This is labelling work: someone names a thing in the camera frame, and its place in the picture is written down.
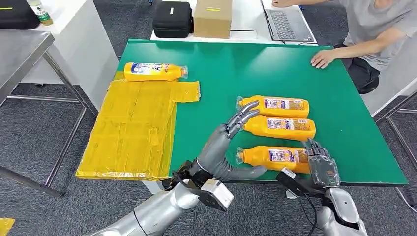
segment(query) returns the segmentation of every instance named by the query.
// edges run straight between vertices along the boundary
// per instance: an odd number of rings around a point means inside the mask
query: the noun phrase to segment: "metal frame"
[[[409,95],[406,99],[404,99],[400,103],[398,103],[395,107],[393,107],[391,110],[389,110],[383,116],[378,118],[375,121],[375,123],[380,124],[383,120],[388,121],[388,124],[391,126],[391,128],[394,131],[394,134],[396,135],[396,137],[400,141],[401,146],[404,148],[405,152],[407,153],[409,160],[411,161],[414,168],[417,170],[417,159],[414,156],[413,152],[411,151],[410,147],[408,146],[407,142],[405,141],[403,135],[399,131],[398,127],[395,125],[394,121],[391,118],[391,116],[394,115],[395,113],[417,114],[417,110],[402,109],[402,107],[404,105],[406,105],[411,99],[415,98],[416,96],[417,96],[417,90],[414,91],[411,95]],[[402,196],[402,198],[410,208],[413,208],[414,205],[409,204],[408,201],[404,198],[404,196]]]
[[[86,112],[89,112],[92,116],[97,115],[97,111],[95,109],[92,109],[87,102],[81,97],[81,95],[77,92],[77,90],[74,88],[74,86],[70,83],[68,78],[65,76],[63,70],[58,66],[58,64],[53,60],[51,55],[45,51],[42,55],[44,59],[49,63],[49,65],[53,68],[55,73],[58,75],[58,77],[62,80],[62,82],[66,85],[66,87],[72,92],[72,94],[76,97],[76,99],[73,98],[59,98],[59,97],[41,97],[41,96],[24,96],[24,95],[9,95],[7,96],[8,99],[21,99],[21,100],[35,100],[35,101],[48,101],[48,102],[68,102],[68,103],[79,103],[83,106],[80,114],[78,115],[78,118],[72,127],[71,133],[69,134],[68,139],[65,142],[64,147],[62,148],[62,151],[52,168],[47,180],[44,184],[38,183],[28,177],[25,177],[19,173],[16,173],[12,170],[9,170],[5,167],[0,166],[0,175],[5,176],[7,178],[13,179],[21,184],[24,184],[26,186],[29,186],[31,188],[34,188],[38,191],[44,192],[46,194],[49,194],[53,197],[62,197],[64,195],[63,192],[57,191],[51,187],[52,182],[54,181],[57,172],[62,164],[62,161],[67,154],[69,147],[71,146],[71,142],[74,139],[75,133],[78,130],[78,127],[80,126],[81,120],[83,119]]]

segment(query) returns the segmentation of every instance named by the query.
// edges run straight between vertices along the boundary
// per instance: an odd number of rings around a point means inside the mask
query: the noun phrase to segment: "green tabletop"
[[[235,112],[237,96],[264,95],[309,101],[308,118],[317,127],[315,140],[336,160],[343,184],[406,185],[341,61],[324,70],[310,65],[311,57],[326,48],[129,40],[118,70],[122,71],[127,62],[174,63],[188,66],[188,81],[200,81],[201,100],[177,107],[170,173],[198,156],[212,131]],[[301,147],[297,141],[241,131],[226,157],[234,166],[248,166],[236,164],[236,148],[258,145]],[[257,180],[275,181],[276,175],[277,171],[267,171]]]

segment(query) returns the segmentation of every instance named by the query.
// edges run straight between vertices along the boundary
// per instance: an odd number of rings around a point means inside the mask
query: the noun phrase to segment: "black case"
[[[0,8],[0,29],[31,30],[40,24],[26,0],[0,0]]]
[[[186,38],[194,31],[190,4],[181,1],[163,1],[153,19],[153,31],[158,38]]]

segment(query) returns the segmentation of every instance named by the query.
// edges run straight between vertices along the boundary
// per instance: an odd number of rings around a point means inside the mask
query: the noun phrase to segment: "gray carpet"
[[[95,0],[95,4],[118,55],[128,37],[150,37],[155,5],[150,7],[146,0]],[[306,6],[304,14],[320,44],[336,44],[346,35],[345,13],[338,5]],[[15,93],[69,96],[61,85],[20,84]],[[0,107],[0,165],[44,181],[79,110],[80,106],[75,104],[7,100]],[[394,119],[397,124],[405,124],[400,129],[415,152],[417,118],[395,115]],[[0,217],[16,219],[10,236],[74,236],[93,232],[120,219],[150,196],[141,182],[74,177],[93,124],[93,118],[83,119],[53,184],[66,191],[64,198],[48,197],[0,177]],[[410,165],[389,125],[383,122],[379,128],[410,184],[417,185],[417,171]],[[227,187],[235,196],[227,213],[199,204],[165,235],[303,236],[308,233],[310,225],[299,202],[286,199],[280,185],[227,184]],[[416,235],[417,214],[408,209],[394,188],[346,189],[352,194],[369,235]],[[404,192],[410,202],[415,201],[415,187],[408,187]],[[303,201],[312,218],[307,200]],[[322,234],[316,230],[314,235]]]

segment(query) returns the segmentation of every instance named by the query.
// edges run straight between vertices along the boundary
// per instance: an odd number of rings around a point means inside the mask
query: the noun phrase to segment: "human hand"
[[[311,65],[317,69],[326,68],[334,59],[337,58],[337,53],[334,49],[321,50],[311,59]]]
[[[292,5],[296,5],[293,0],[273,0],[272,1],[272,6],[274,7],[280,7],[280,8],[284,8],[284,7],[289,7]]]

